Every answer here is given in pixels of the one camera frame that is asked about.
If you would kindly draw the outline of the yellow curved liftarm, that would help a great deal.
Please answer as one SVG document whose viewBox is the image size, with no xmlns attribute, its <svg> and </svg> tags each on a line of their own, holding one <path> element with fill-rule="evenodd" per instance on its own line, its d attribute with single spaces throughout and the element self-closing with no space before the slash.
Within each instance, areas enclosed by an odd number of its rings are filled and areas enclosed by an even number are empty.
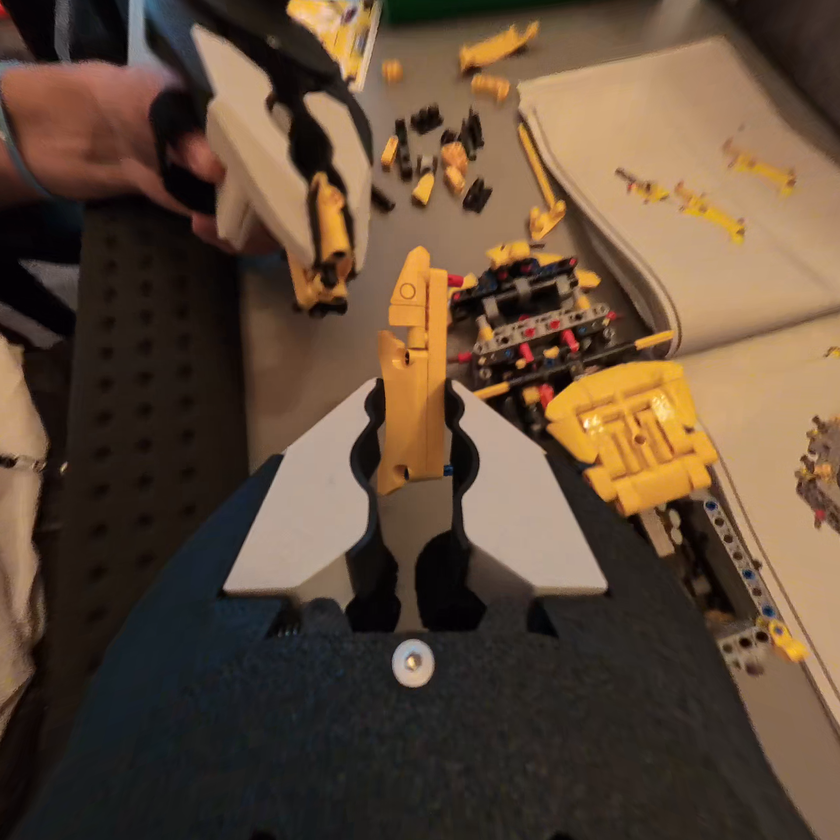
<svg viewBox="0 0 840 840">
<path fill-rule="evenodd" d="M 540 22 L 532 21 L 524 29 L 511 25 L 497 35 L 469 45 L 458 51 L 458 68 L 462 74 L 493 65 L 525 49 L 540 31 Z"/>
</svg>

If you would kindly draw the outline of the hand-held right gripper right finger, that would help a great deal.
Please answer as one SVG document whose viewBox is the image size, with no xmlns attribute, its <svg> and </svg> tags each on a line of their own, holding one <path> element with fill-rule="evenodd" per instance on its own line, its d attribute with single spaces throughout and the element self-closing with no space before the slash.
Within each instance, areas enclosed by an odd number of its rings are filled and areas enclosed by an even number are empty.
<svg viewBox="0 0 840 840">
<path fill-rule="evenodd" d="M 416 560 L 430 632 L 477 629 L 491 605 L 603 596 L 608 583 L 550 457 L 462 384 L 447 381 L 451 519 Z"/>
</svg>

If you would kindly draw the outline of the scattered loose brick pieces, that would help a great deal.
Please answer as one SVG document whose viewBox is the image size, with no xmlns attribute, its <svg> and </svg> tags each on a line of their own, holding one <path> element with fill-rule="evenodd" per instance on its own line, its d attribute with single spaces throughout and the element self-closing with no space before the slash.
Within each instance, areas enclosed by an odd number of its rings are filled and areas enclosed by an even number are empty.
<svg viewBox="0 0 840 840">
<path fill-rule="evenodd" d="M 402 63 L 396 59 L 383 62 L 382 75 L 386 82 L 397 83 L 403 79 Z M 473 75 L 470 89 L 479 95 L 487 95 L 495 103 L 506 101 L 510 93 L 510 81 L 503 77 L 493 77 L 487 73 Z M 431 133 L 443 124 L 443 115 L 439 106 L 432 103 L 419 109 L 410 118 L 412 130 L 420 136 Z M 460 196 L 466 190 L 466 175 L 469 163 L 476 159 L 476 154 L 485 145 L 480 116 L 470 107 L 467 117 L 462 121 L 458 132 L 447 129 L 440 138 L 439 154 L 420 154 L 413 162 L 408 142 L 408 128 L 404 119 L 396 119 L 394 131 L 389 136 L 381 153 L 381 168 L 389 172 L 394 166 L 404 182 L 411 182 L 416 177 L 412 191 L 415 205 L 425 207 L 434 189 L 438 167 L 443 164 L 444 181 L 454 196 Z M 477 178 L 467 190 L 463 207 L 469 212 L 479 214 L 491 195 L 491 187 L 482 178 Z M 376 184 L 371 188 L 371 200 L 378 211 L 388 214 L 395 208 L 393 200 Z"/>
</svg>

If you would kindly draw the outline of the yellow black brick subassembly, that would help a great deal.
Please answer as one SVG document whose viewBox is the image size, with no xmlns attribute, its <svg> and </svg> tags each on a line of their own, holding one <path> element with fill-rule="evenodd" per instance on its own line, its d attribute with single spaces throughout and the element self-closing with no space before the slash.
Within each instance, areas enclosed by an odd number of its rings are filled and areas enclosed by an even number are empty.
<svg viewBox="0 0 840 840">
<path fill-rule="evenodd" d="M 287 253 L 295 309 L 312 318 L 348 309 L 348 283 L 355 274 L 354 247 L 347 227 L 345 200 L 325 172 L 313 176 L 308 193 L 314 261 L 305 266 Z"/>
</svg>

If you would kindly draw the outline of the small yellow curved panel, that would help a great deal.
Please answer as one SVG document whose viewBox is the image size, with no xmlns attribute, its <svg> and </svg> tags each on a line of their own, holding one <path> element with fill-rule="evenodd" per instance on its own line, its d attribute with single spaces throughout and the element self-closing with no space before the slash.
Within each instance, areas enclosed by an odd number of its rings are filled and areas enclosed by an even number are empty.
<svg viewBox="0 0 840 840">
<path fill-rule="evenodd" d="M 395 283 L 388 308 L 388 323 L 394 328 L 426 329 L 431 256 L 422 246 L 407 255 Z"/>
</svg>

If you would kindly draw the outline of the grey desk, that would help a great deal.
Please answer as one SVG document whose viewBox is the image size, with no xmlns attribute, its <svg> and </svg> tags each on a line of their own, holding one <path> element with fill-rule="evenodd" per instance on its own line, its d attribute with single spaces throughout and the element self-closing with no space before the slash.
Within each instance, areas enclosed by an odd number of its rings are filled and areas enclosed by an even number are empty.
<svg viewBox="0 0 840 840">
<path fill-rule="evenodd" d="M 534 9 L 541 23 L 530 56 L 504 64 L 512 81 L 558 70 L 636 56 L 714 35 L 727 36 L 793 125 L 822 151 L 837 156 L 825 121 L 769 68 L 713 2 L 592 2 Z M 360 95 L 380 149 L 394 118 L 438 102 L 446 117 L 467 102 L 457 72 L 461 44 L 482 39 L 532 16 L 512 14 L 451 19 L 415 26 L 381 26 L 370 74 Z M 376 215 L 371 250 L 349 312 L 323 320 L 291 309 L 289 281 L 268 261 L 245 263 L 239 282 L 245 373 L 248 459 L 258 467 L 329 413 L 380 369 L 376 332 L 386 321 L 395 273 L 415 245 L 429 245 L 450 270 L 467 270 L 480 251 L 515 231 L 536 193 L 516 138 L 515 104 L 490 107 L 488 172 L 496 192 L 474 220 L 436 187 L 426 212 L 406 205 L 406 189 L 378 172 L 378 183 L 398 202 Z M 500 200 L 501 208 L 495 201 Z M 770 657 L 760 676 L 736 684 L 761 743 L 794 803 L 820 838 L 838 838 L 838 737 L 803 666 Z"/>
</svg>

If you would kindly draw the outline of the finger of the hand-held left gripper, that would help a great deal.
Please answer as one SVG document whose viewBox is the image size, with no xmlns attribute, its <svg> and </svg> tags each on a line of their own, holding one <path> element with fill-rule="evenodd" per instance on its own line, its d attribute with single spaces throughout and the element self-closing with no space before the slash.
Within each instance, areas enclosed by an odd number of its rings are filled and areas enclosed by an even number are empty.
<svg viewBox="0 0 840 840">
<path fill-rule="evenodd" d="M 371 221 L 373 145 L 370 122 L 351 91 L 311 91 L 305 104 L 332 145 L 332 164 L 340 176 L 345 206 L 353 221 L 357 272 L 364 267 Z"/>
<path fill-rule="evenodd" d="M 206 140 L 225 169 L 217 187 L 217 235 L 243 250 L 261 223 L 288 254 L 312 266 L 308 184 L 292 162 L 288 133 L 268 108 L 269 76 L 220 35 L 202 26 L 191 35 L 213 92 Z"/>
</svg>

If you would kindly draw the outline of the person's left hand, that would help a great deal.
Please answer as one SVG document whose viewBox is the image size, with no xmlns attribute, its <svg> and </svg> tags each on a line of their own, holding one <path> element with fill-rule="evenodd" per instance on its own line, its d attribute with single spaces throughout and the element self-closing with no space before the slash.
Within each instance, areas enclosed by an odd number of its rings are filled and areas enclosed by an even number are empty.
<svg viewBox="0 0 840 840">
<path fill-rule="evenodd" d="M 262 256 L 279 250 L 261 226 L 252 230 L 243 250 L 231 248 L 218 238 L 213 216 L 190 211 L 165 190 L 149 111 L 161 92 L 182 88 L 172 71 L 100 61 L 29 65 L 43 74 L 50 100 L 53 122 L 35 171 L 54 197 L 86 203 L 144 196 L 188 217 L 195 236 L 229 254 Z"/>
</svg>

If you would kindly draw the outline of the yellow wheel arch panel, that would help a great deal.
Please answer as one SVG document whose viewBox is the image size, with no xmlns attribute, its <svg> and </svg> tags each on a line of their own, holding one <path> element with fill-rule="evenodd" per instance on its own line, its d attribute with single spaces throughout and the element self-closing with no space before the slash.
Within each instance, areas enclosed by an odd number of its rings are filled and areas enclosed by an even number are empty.
<svg viewBox="0 0 840 840">
<path fill-rule="evenodd" d="M 386 330 L 379 332 L 378 353 L 385 421 L 377 490 L 387 496 L 427 476 L 428 353 Z"/>
</svg>

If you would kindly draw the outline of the yellow rod with connector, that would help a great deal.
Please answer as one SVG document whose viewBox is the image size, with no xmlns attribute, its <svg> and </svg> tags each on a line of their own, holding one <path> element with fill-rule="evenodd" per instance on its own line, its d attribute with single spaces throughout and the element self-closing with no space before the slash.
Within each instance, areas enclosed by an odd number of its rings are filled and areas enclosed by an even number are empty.
<svg viewBox="0 0 840 840">
<path fill-rule="evenodd" d="M 550 179 L 533 144 L 530 132 L 522 122 L 518 125 L 518 137 L 544 204 L 544 207 L 533 207 L 528 217 L 530 238 L 534 242 L 540 242 L 564 219 L 566 205 L 554 194 Z"/>
</svg>

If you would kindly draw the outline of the instruction booklet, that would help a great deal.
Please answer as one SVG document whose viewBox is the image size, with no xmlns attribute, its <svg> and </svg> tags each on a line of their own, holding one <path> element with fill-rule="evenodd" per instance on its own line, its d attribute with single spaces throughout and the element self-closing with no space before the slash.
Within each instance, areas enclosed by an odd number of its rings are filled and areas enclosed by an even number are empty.
<svg viewBox="0 0 840 840">
<path fill-rule="evenodd" d="M 838 164 L 724 38 L 519 97 L 638 314 L 674 333 L 717 486 L 838 721 Z"/>
</svg>

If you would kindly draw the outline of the blue-grey wristband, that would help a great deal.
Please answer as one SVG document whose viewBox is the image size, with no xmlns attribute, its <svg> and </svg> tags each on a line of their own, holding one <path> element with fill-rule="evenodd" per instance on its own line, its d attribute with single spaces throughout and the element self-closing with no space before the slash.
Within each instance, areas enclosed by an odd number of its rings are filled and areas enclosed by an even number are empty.
<svg viewBox="0 0 840 840">
<path fill-rule="evenodd" d="M 51 201 L 38 179 L 37 158 L 50 128 L 50 100 L 43 74 L 33 65 L 1 62 L 1 207 Z"/>
</svg>

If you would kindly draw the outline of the partly built yellow toy car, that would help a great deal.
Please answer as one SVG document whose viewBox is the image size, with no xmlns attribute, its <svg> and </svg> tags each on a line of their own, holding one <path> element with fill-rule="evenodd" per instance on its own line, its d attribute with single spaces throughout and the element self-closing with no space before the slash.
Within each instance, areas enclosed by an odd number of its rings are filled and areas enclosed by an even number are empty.
<svg viewBox="0 0 840 840">
<path fill-rule="evenodd" d="M 807 646 L 784 622 L 713 486 L 718 452 L 682 368 L 659 359 L 672 333 L 627 340 L 601 278 L 576 257 L 518 241 L 479 274 L 448 276 L 448 322 L 474 327 L 448 364 L 519 430 L 559 450 L 643 537 L 699 611 L 731 672 L 763 672 Z"/>
</svg>

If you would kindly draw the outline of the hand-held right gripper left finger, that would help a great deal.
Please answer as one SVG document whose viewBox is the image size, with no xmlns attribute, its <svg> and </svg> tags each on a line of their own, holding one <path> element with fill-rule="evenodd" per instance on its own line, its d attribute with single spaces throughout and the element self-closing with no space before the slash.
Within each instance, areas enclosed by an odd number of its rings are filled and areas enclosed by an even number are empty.
<svg viewBox="0 0 840 840">
<path fill-rule="evenodd" d="M 397 564 L 382 537 L 373 478 L 385 420 L 371 379 L 290 444 L 224 583 L 230 596 L 319 599 L 361 633 L 391 633 L 401 614 Z"/>
</svg>

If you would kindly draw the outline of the black perforated foam pad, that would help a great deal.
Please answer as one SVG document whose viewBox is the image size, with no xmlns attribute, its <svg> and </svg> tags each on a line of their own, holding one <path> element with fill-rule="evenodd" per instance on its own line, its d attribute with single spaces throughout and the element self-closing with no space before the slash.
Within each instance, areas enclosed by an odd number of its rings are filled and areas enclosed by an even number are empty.
<svg viewBox="0 0 840 840">
<path fill-rule="evenodd" d="M 48 761 L 107 646 L 246 478 L 236 259 L 142 199 L 88 204 L 59 533 L 43 560 Z"/>
</svg>

